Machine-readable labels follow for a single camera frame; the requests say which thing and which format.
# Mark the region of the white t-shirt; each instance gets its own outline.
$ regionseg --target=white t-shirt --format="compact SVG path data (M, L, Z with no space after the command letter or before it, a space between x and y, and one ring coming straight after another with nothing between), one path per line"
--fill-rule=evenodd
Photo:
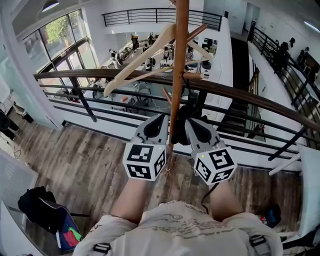
M77 245L73 256L103 256L96 244L108 243L108 256L256 256L249 237L262 235L269 256L282 256L280 237L251 213L240 213L222 223L180 201L146 211L137 226L105 215Z

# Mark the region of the black bag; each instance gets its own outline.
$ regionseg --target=black bag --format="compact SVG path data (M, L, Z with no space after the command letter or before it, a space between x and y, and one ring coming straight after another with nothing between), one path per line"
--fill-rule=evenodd
M52 192L46 191L44 186L28 189L18 201L19 209L27 216L30 222L37 223L46 231L55 234L62 232L67 211L50 207L44 201L56 203Z

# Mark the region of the glass partition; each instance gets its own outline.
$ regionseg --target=glass partition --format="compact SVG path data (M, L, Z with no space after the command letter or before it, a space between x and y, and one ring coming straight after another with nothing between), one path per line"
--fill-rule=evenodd
M88 42L85 42L84 44L79 46L78 50L86 69L94 69L97 67L94 55Z
M74 43L67 17L62 16L40 28L43 41L53 59Z
M73 70L82 70L81 62L76 52L71 54L68 60L70 61ZM85 77L79 77L78 82L80 86L87 86L89 84L87 78Z
M34 71L39 72L49 62L49 56L46 53L46 48L41 40L39 31L35 31L23 40L26 52L34 66Z
M75 41L87 36L84 20L79 10L68 14Z

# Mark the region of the person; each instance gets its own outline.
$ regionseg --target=person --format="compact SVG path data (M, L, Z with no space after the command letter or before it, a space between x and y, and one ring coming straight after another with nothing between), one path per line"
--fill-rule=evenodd
M73 256L282 256L280 237L244 212L228 181L209 194L212 217L182 201L144 212L149 181L129 179Z
M318 76L318 72L319 72L319 67L317 65L314 65L312 68L311 68L311 71L308 75L310 81L314 84L315 81L316 81L316 78Z
M145 43L145 44L144 44L144 47L143 47L143 49L142 49L143 52L145 52L146 50L148 50L148 48L149 48L148 45Z
M112 52L110 59L113 61L113 65L115 69L119 69L123 65L123 61L120 58L119 54L115 54L114 52Z
M290 55L292 55L292 53L293 53L292 48L294 47L295 42L296 42L296 39L294 39L293 37L291 37L291 39L290 39L289 42L287 43L287 44L288 44L288 50L287 50L287 52L288 52Z
M194 58L194 53L192 51L193 49L189 46L188 50L186 52L186 59L188 60L192 60Z
M169 60L170 58L170 51L168 49L168 47L164 47L164 52L163 52L163 55L162 55L162 59L167 61Z
M300 54L297 58L298 66L302 69L305 70L305 63L307 58L309 57L309 47L307 46L304 50L300 51Z
M282 42L282 44L279 47L279 50L277 50L273 55L273 64L274 69L276 72L280 72L282 68L287 68L288 65L288 49L289 45L287 42Z

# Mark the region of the wooden floor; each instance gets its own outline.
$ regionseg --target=wooden floor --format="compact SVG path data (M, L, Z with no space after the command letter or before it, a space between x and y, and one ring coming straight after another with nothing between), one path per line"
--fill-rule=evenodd
M29 124L15 112L10 117L21 128L15 139L16 148L21 149L20 158L39 173L36 186L47 187L57 203L70 212L90 215L75 218L85 235L102 215L109 213L128 180L122 164L125 143L69 124L58 131L35 122ZM200 201L207 186L194 175L189 157L175 155L174 160L180 190L163 171L156 182L149 184L146 210L171 200L202 208ZM264 170L239 167L231 182L246 211L260 214L278 204L282 221L277 231L298 230L302 204L298 175L279 172L270 177ZM27 224L26 231L48 255L59 254L53 235L32 223Z

